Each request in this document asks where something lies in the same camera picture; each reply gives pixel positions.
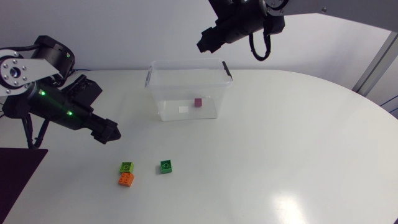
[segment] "clear plastic bin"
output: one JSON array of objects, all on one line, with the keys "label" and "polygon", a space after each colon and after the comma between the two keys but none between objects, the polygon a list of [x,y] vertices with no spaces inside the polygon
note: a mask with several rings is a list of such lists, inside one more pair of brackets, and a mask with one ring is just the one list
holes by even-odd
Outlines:
[{"label": "clear plastic bin", "polygon": [[217,118],[232,76],[221,59],[165,60],[151,63],[146,88],[162,121]]}]

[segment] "plastic bin handle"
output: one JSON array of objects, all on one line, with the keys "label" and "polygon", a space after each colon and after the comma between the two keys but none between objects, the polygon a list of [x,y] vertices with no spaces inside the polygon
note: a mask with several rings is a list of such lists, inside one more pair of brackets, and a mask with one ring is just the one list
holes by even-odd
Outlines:
[{"label": "plastic bin handle", "polygon": [[145,80],[145,87],[148,86],[149,81],[150,81],[150,76],[151,76],[151,75],[152,75],[152,66],[150,66],[149,69],[148,69],[148,75],[147,75],[147,78],[146,78],[146,80]]},{"label": "plastic bin handle", "polygon": [[232,78],[231,72],[229,72],[228,66],[226,66],[226,63],[223,61],[224,69],[226,71],[226,74],[231,77],[231,80],[233,81],[234,79]]}]

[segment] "lime green lego block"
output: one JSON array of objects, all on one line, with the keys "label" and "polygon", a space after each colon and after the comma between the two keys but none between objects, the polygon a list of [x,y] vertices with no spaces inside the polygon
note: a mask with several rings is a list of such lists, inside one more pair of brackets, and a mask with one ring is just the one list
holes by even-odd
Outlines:
[{"label": "lime green lego block", "polygon": [[120,166],[120,172],[128,172],[132,174],[132,170],[134,169],[134,164],[132,162],[122,162]]},{"label": "lime green lego block", "polygon": [[172,161],[167,160],[167,161],[162,161],[160,162],[160,171],[162,174],[167,174],[169,172],[172,172]]}]

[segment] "pink cube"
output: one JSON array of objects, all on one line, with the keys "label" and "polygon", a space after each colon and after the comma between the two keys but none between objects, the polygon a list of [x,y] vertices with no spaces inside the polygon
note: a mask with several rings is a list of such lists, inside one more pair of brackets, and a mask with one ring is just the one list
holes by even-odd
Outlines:
[{"label": "pink cube", "polygon": [[201,107],[201,98],[195,98],[195,107]]}]

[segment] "orange lego block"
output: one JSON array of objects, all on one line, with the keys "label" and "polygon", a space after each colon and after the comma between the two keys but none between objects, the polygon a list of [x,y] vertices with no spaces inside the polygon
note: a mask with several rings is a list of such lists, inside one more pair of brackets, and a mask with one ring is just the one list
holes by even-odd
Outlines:
[{"label": "orange lego block", "polygon": [[134,175],[129,173],[122,173],[119,179],[119,184],[123,186],[130,187],[132,181],[134,180]]}]

